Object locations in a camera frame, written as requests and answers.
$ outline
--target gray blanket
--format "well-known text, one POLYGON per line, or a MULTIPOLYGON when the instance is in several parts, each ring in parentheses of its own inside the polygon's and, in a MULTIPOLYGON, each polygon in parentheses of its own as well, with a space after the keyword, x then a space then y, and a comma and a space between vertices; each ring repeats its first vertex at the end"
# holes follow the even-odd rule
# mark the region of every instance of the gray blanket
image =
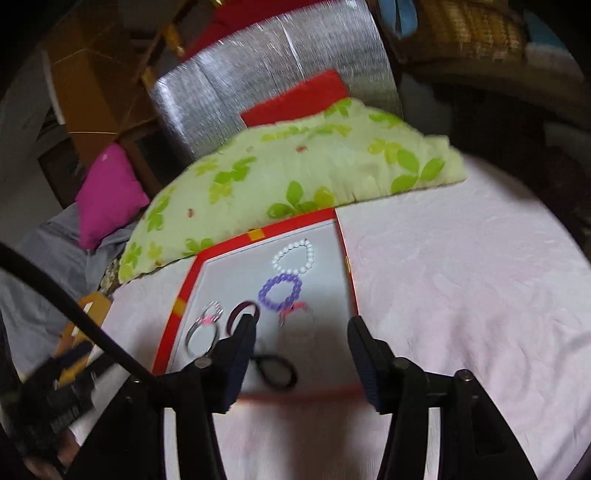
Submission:
MULTIPOLYGON (((96 291, 111 261, 123 250, 131 223, 106 237, 95 252, 78 245, 76 204, 29 233, 17 251, 45 271, 75 300, 96 291)), ((57 348, 66 318, 46 299, 0 271, 0 322, 4 323, 12 361, 28 375, 57 348)))

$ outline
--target pink pillow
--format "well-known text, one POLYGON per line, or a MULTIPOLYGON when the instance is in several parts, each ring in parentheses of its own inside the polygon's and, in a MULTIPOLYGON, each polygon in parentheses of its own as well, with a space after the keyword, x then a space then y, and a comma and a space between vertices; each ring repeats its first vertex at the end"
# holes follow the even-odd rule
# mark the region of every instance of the pink pillow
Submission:
POLYGON ((112 143, 90 167, 76 195, 82 248, 94 250, 101 240, 126 225, 150 203, 135 178, 125 150, 112 143))

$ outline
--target silver foil sheet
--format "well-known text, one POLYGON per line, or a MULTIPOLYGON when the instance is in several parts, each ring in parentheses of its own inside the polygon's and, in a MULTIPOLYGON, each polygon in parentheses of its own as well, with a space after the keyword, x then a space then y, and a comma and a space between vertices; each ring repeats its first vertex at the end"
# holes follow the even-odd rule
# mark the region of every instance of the silver foil sheet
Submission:
POLYGON ((150 95, 191 162, 246 128, 241 112, 327 69, 351 96, 402 114, 365 0, 324 2, 241 30, 168 72, 150 95))

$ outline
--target screw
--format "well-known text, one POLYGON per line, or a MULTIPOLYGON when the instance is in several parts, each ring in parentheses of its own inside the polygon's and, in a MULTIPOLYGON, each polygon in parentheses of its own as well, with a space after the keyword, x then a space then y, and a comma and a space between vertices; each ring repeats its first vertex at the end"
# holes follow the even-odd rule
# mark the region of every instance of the screw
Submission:
POLYGON ((195 360, 195 366, 197 368, 207 368, 212 364, 212 359, 208 356, 200 356, 195 360))
POLYGON ((407 358, 404 358, 403 356, 399 356, 394 359, 394 366, 396 368, 399 368, 400 370, 406 370, 409 365, 410 361, 407 358))
POLYGON ((472 372, 470 372, 466 368, 463 368, 462 370, 458 370, 457 376, 460 377, 460 379, 463 380, 464 382, 469 382, 474 379, 474 375, 472 375, 472 372))

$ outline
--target wicker basket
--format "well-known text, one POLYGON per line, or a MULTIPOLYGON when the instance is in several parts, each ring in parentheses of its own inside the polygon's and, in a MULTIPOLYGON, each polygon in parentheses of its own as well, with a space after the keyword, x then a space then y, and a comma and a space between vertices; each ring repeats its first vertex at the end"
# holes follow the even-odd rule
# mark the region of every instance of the wicker basket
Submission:
POLYGON ((526 33, 520 17, 503 0, 415 0, 418 29, 397 40, 398 60, 443 59, 524 61, 526 33))

